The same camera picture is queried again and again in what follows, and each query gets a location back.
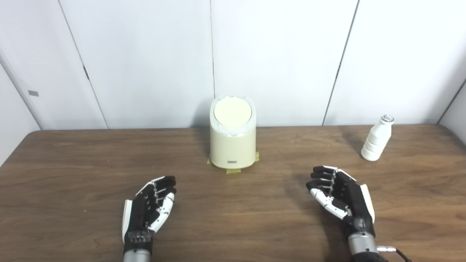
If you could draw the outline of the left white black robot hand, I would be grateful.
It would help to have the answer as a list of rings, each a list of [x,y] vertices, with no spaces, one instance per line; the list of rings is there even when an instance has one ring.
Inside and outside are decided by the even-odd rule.
[[[175,176],[148,181],[124,204],[122,219],[123,260],[149,262],[154,235],[165,224],[175,203]]]

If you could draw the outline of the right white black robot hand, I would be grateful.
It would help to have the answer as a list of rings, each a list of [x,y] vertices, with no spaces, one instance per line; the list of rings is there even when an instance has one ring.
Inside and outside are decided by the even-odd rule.
[[[315,166],[306,187],[314,199],[329,213],[340,219],[344,234],[375,234],[375,212],[366,184],[340,168]]]

